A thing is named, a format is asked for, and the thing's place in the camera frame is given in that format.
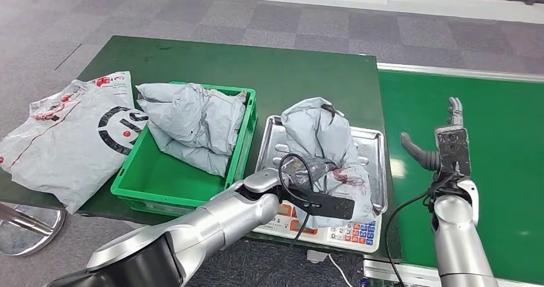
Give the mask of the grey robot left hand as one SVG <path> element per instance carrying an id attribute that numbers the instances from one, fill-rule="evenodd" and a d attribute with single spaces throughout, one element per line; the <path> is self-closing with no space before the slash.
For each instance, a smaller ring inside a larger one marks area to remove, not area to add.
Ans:
<path id="1" fill-rule="evenodd" d="M 279 167 L 278 170 L 287 177 L 289 188 L 324 192 L 321 179 L 329 171 L 336 169 L 337 164 L 329 159 L 290 153 L 282 158 Z"/>

